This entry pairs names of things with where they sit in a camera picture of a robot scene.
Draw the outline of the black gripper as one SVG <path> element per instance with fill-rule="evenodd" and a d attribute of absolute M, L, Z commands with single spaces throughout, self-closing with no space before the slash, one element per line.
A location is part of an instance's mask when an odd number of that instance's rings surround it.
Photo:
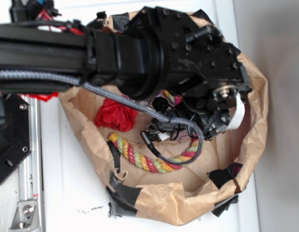
<path fill-rule="evenodd" d="M 158 97 L 153 101 L 153 106 L 169 119 L 184 118 L 194 123 L 202 130 L 204 139 L 208 141 L 226 131 L 236 130 L 241 125 L 245 106 L 238 91 L 232 89 L 230 92 L 214 93 L 210 103 L 209 108 L 193 109 L 183 101 L 175 106 L 167 105 L 165 98 Z M 147 146 L 153 146 L 153 141 L 177 139 L 178 134 L 184 130 L 190 137 L 194 137 L 194 127 L 179 122 L 164 122 L 154 117 L 141 132 L 141 136 Z"/>

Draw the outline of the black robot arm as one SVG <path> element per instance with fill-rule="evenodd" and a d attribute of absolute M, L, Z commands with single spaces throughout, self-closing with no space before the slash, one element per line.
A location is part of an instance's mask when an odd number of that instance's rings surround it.
<path fill-rule="evenodd" d="M 251 91 L 237 49 L 210 22 L 199 26 L 186 13 L 145 7 L 121 33 L 69 21 L 0 24 L 0 92 L 80 86 L 110 98 L 106 85 L 127 96 L 115 100 L 128 106 L 162 90 L 180 96 L 177 110 L 153 116 L 201 140 L 224 133 L 229 109 Z"/>

